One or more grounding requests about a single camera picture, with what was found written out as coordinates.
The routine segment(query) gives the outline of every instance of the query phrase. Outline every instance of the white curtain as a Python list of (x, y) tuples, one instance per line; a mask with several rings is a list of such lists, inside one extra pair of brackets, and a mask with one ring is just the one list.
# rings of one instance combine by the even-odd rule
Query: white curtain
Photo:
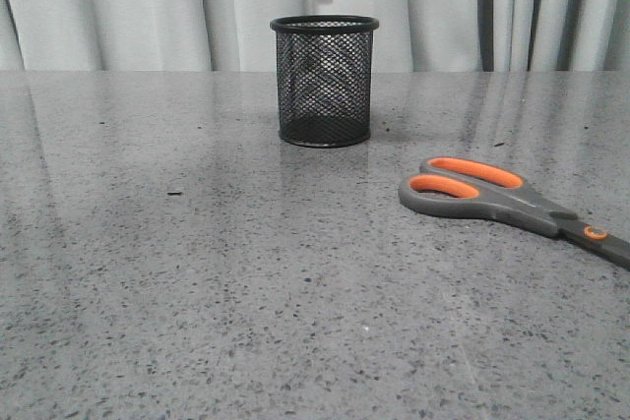
[(378, 18), (377, 72), (630, 69), (630, 0), (0, 0), (0, 69), (273, 71), (306, 14)]

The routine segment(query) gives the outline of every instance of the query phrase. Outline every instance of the table surface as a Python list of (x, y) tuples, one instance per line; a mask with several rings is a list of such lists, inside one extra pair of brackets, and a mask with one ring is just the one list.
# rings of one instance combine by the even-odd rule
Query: table surface
[(275, 80), (0, 74), (0, 419), (630, 418), (629, 271), (397, 197), (456, 155), (630, 238), (627, 73), (375, 75), (334, 150)]

